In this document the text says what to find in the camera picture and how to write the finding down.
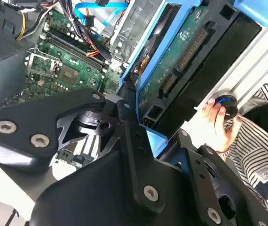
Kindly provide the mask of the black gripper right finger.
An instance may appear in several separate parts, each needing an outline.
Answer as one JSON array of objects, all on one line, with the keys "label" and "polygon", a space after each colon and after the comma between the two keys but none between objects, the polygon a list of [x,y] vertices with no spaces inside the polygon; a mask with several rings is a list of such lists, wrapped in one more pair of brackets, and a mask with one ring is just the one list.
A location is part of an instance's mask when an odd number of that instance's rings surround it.
[{"label": "black gripper right finger", "polygon": [[182,129],[174,140],[170,162],[181,166],[187,180],[182,203],[194,226],[230,226],[231,218],[238,226],[268,226],[268,211],[212,148],[187,149],[190,137]]}]

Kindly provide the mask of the person's bare hand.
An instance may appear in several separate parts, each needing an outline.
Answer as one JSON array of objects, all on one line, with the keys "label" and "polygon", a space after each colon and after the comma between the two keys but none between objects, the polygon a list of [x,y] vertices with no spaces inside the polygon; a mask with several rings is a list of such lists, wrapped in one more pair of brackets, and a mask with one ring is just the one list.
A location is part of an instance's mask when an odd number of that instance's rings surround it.
[{"label": "person's bare hand", "polygon": [[214,98],[202,108],[201,131],[205,133],[204,143],[219,153],[228,151],[243,124],[240,117],[235,116],[231,127],[224,129],[225,116],[226,108],[220,103],[216,104]]}]

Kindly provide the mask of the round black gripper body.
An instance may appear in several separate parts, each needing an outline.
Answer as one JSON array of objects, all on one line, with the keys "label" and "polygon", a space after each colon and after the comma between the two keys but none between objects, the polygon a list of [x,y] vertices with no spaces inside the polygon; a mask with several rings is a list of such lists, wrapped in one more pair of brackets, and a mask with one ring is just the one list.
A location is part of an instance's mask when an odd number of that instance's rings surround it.
[{"label": "round black gripper body", "polygon": [[122,156],[110,153],[47,188],[37,200],[31,226],[200,226],[192,189],[184,174],[158,160],[141,170],[141,187],[159,195],[148,210],[132,202]]}]

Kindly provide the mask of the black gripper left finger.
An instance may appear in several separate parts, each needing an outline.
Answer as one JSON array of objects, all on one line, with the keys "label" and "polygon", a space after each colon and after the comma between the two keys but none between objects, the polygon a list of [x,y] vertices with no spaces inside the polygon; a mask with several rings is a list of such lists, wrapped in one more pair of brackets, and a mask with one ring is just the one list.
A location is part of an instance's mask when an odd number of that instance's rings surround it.
[{"label": "black gripper left finger", "polygon": [[125,189],[132,202],[159,210],[151,205],[159,199],[157,190],[140,186],[141,170],[154,158],[129,97],[112,102],[88,88],[0,108],[0,164],[29,173],[45,172],[60,148],[84,136],[79,127],[87,112],[99,123],[98,159],[120,153],[129,175]]}]

